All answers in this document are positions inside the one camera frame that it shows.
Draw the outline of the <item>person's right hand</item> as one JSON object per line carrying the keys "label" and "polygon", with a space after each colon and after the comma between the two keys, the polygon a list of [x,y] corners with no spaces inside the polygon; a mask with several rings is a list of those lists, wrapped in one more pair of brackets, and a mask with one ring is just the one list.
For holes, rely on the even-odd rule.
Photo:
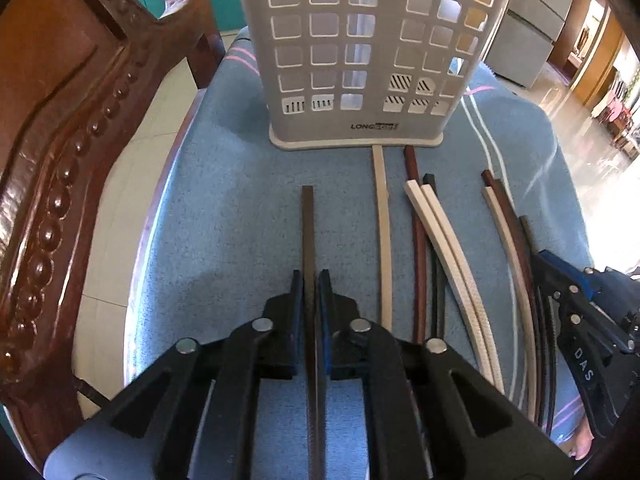
{"label": "person's right hand", "polygon": [[591,450],[592,441],[593,434],[587,417],[584,417],[574,433],[568,456],[574,460],[583,460]]}

